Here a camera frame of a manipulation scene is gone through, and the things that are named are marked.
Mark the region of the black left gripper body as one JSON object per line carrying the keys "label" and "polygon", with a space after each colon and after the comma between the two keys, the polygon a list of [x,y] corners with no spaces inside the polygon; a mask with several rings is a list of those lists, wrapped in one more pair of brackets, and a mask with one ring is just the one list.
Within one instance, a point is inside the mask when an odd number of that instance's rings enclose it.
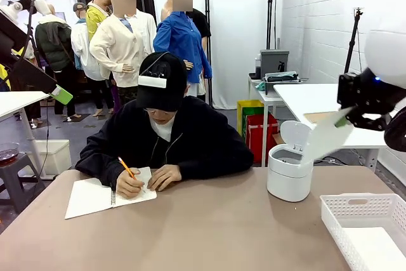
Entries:
{"label": "black left gripper body", "polygon": [[26,42],[27,34],[1,12],[1,64],[13,65],[17,59],[12,50],[20,51],[25,47]]}

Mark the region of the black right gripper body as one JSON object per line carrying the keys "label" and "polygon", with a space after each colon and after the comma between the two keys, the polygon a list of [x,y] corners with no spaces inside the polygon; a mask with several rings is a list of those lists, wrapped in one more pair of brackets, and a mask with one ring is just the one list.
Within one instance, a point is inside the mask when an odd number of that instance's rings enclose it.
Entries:
{"label": "black right gripper body", "polygon": [[355,105],[364,113],[386,115],[401,100],[401,87],[384,82],[370,69],[356,76]]}

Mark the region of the person right hand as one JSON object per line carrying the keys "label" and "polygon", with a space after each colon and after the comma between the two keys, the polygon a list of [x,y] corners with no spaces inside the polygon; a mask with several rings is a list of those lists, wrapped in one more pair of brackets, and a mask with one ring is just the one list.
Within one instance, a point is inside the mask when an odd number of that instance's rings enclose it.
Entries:
{"label": "person right hand", "polygon": [[126,199],[135,198],[142,190],[144,183],[121,173],[116,181],[116,193]]}

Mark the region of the person left hand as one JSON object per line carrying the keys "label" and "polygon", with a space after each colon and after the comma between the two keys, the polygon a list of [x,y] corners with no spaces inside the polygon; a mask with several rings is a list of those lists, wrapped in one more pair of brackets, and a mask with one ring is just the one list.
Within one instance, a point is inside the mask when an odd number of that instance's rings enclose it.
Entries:
{"label": "person left hand", "polygon": [[163,191],[172,183],[181,181],[180,167],[166,164],[152,173],[147,188],[151,191]]}

